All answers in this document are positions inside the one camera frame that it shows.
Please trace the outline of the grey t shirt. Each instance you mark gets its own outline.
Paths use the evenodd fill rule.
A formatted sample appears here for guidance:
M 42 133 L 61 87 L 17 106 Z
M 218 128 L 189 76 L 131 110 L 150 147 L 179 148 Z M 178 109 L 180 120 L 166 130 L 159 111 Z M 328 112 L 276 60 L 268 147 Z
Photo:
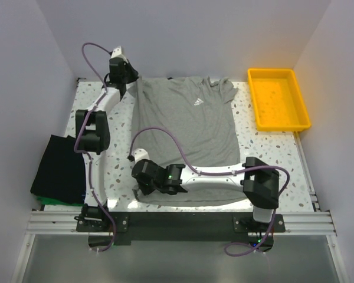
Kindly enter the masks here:
M 229 79 L 149 78 L 135 97 L 132 149 L 145 149 L 166 167 L 239 164 L 240 148 L 231 103 L 237 93 Z

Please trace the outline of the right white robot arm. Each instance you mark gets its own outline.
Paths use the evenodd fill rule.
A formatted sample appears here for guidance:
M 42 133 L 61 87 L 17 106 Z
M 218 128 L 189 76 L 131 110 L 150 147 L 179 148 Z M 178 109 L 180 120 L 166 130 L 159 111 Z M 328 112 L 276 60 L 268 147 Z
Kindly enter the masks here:
M 206 207 L 249 200 L 252 227 L 263 232 L 272 224 L 278 208 L 279 173 L 260 159 L 248 157 L 244 164 L 194 167 L 138 160 L 132 169 L 138 201 L 161 206 Z

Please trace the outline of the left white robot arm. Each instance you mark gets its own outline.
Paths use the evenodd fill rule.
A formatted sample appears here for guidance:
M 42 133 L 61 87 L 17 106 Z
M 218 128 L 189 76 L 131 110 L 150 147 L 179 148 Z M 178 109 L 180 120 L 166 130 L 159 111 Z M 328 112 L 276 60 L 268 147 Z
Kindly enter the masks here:
M 124 55 L 113 54 L 109 59 L 108 81 L 104 81 L 99 97 L 87 109 L 76 111 L 74 151 L 83 155 L 86 174 L 84 204 L 88 207 L 105 206 L 107 203 L 104 166 L 106 150 L 110 146 L 108 114 L 138 79 L 138 72 L 129 60 Z

